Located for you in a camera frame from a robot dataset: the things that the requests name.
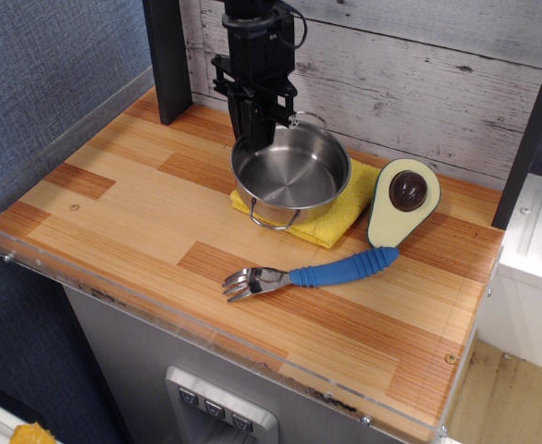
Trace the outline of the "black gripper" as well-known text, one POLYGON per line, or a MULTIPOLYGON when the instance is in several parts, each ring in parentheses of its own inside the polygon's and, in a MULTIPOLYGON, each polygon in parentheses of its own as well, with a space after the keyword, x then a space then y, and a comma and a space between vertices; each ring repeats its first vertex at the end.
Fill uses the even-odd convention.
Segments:
POLYGON ((289 11, 227 11, 222 25, 229 55, 212 59, 215 91, 228 99, 235 139, 258 151, 274 140, 276 123, 288 126, 295 114, 294 18, 289 11))

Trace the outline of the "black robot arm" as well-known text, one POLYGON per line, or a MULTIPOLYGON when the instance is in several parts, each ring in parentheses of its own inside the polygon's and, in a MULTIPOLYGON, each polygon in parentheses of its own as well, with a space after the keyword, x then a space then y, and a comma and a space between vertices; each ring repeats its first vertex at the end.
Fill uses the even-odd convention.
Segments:
POLYGON ((215 55, 214 89, 227 97, 235 137, 248 151, 274 140, 294 115, 297 90, 293 11, 282 1, 226 1, 222 24, 229 55, 215 55))

